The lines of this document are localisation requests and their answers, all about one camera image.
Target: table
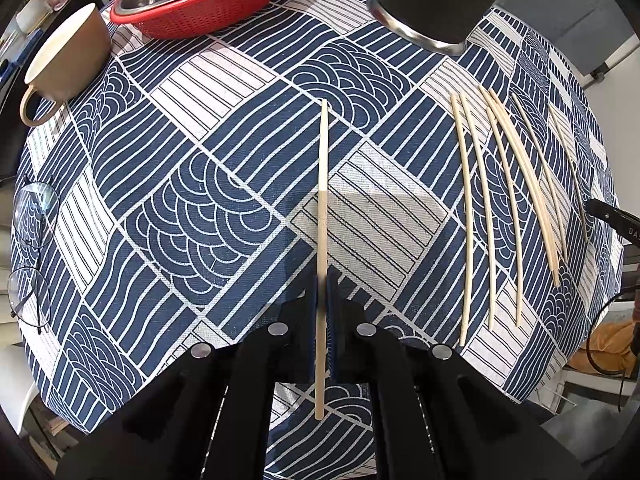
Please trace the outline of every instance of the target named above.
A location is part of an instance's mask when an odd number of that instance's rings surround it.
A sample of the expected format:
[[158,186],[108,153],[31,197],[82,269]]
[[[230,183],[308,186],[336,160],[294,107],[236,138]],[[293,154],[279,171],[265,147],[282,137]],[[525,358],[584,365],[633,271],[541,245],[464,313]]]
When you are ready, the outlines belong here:
[[[602,134],[568,63],[500,9],[450,58],[393,35],[365,2],[274,0],[233,27],[172,42],[108,24],[113,51],[104,71],[30,133],[20,164],[20,176],[52,183],[61,201],[43,255],[50,330],[38,336],[22,327],[52,410],[91,431],[190,345],[237,342],[302,293],[315,266],[321,98],[332,107],[329,249],[342,293],[403,340],[456,346],[466,217],[449,93],[463,89],[476,106],[478,82],[495,89],[546,189],[508,99],[515,92],[555,177],[569,262],[554,288],[508,150],[524,245],[524,322],[516,328],[506,183],[495,139],[478,119],[495,216],[496,330],[486,327],[486,227],[467,135],[474,294],[469,341],[456,350],[523,400],[583,341],[619,287],[622,245],[593,218],[588,243],[582,236],[578,200],[615,204],[616,196]],[[577,164],[578,191],[548,102]],[[17,243],[13,257],[14,266],[26,260]],[[322,422],[312,415],[313,394],[308,385],[277,387],[266,476],[372,471],[364,387],[332,384]]]

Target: red colander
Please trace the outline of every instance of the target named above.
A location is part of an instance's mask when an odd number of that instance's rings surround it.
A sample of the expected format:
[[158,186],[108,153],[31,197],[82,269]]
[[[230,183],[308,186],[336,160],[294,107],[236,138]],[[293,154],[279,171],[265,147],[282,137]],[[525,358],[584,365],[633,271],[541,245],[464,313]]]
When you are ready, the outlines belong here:
[[176,0],[134,14],[118,14],[111,6],[113,23],[131,23],[150,38],[179,40],[233,25],[263,8],[270,0]]

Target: orange cloth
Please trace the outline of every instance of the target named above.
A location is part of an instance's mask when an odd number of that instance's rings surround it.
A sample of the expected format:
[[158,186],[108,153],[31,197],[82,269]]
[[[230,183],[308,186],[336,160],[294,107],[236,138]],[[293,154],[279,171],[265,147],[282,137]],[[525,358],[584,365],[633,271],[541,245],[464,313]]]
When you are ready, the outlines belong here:
[[[636,364],[636,356],[631,353],[631,339],[634,322],[602,323],[591,334],[591,357],[603,370],[626,370],[629,377]],[[569,359],[569,366],[586,374],[597,374],[587,358],[587,342]]]
[[640,290],[636,290],[636,297],[634,299],[634,321],[640,323]]

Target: cup handle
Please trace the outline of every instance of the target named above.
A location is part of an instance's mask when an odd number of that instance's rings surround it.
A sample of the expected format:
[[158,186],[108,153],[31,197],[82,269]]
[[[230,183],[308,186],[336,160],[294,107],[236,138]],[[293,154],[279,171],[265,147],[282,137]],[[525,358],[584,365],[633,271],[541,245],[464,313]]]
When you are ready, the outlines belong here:
[[24,124],[26,124],[31,128],[35,126],[40,126],[41,124],[46,123],[50,118],[52,118],[56,114],[58,110],[60,110],[60,107],[64,104],[64,101],[56,102],[52,106],[51,110],[49,110],[46,114],[44,114],[44,116],[40,117],[35,121],[32,121],[30,118],[27,117],[27,103],[29,102],[29,99],[31,99],[31,96],[35,94],[35,92],[36,92],[35,87],[33,85],[29,85],[29,87],[27,88],[27,91],[22,96],[22,101],[20,102],[20,118],[22,119],[22,122]]

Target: glasses frame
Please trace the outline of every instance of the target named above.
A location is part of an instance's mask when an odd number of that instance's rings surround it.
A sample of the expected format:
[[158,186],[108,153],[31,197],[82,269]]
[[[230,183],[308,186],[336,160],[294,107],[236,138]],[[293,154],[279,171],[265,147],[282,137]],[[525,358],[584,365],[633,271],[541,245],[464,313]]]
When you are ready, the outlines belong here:
[[[21,266],[18,267],[17,269],[13,270],[11,274],[9,274],[9,277],[7,279],[7,291],[9,291],[9,284],[11,281],[12,276],[16,273],[19,272],[21,270],[25,270],[25,269],[33,269],[35,272],[37,272],[37,274],[39,274],[42,277],[43,283],[46,287],[46,293],[47,293],[47,297],[49,298],[49,315],[46,316],[46,321],[41,324],[39,322],[37,322],[37,324],[33,324],[33,323],[29,323],[28,321],[25,321],[20,314],[18,314],[18,312],[16,312],[14,310],[14,306],[12,305],[12,302],[9,300],[9,308],[11,309],[11,317],[17,317],[21,322],[23,322],[24,324],[34,327],[37,331],[38,331],[38,335],[42,334],[42,329],[46,328],[49,323],[50,323],[50,313],[51,313],[51,293],[50,293],[50,289],[49,289],[49,282],[47,281],[47,279],[44,277],[44,274],[41,272],[40,270],[40,266],[42,264],[42,250],[44,248],[46,248],[49,243],[51,242],[51,240],[53,239],[54,236],[54,232],[56,229],[56,225],[58,223],[58,213],[60,212],[60,197],[58,195],[58,192],[56,191],[56,189],[48,182],[43,182],[43,181],[39,181],[39,180],[35,180],[33,182],[31,182],[29,180],[29,178],[25,175],[22,178],[23,180],[23,184],[22,187],[18,190],[18,192],[16,192],[15,196],[18,196],[18,194],[27,186],[30,186],[31,184],[42,184],[43,186],[49,186],[52,190],[52,195],[55,197],[55,201],[56,201],[56,210],[54,213],[54,217],[53,217],[53,222],[51,222],[51,227],[50,227],[50,232],[51,235],[48,238],[48,240],[46,240],[45,243],[42,243],[42,238],[44,236],[44,229],[42,228],[42,219],[40,220],[40,222],[38,223],[39,225],[39,231],[38,231],[38,242],[37,245],[34,246],[33,244],[31,244],[25,237],[23,237],[20,234],[20,227],[19,225],[16,223],[15,219],[16,219],[16,211],[15,211],[15,205],[16,205],[16,201],[14,198],[14,209],[12,211],[12,226],[14,228],[14,232],[16,233],[16,237],[17,237],[17,241],[18,241],[18,247],[27,247],[29,249],[35,250],[37,251],[36,254],[36,263],[34,266]],[[19,302],[18,302],[18,306],[22,307],[26,304],[26,302],[28,301],[28,299],[31,297],[31,295],[33,294],[33,291],[35,290],[35,287],[32,284],[31,287],[31,292],[27,295],[26,298],[22,298]],[[38,294],[36,293],[36,315],[38,316],[38,318],[40,317],[40,314],[42,313],[44,315],[44,313],[42,312],[42,308],[40,306],[40,301],[39,301],[39,297]]]

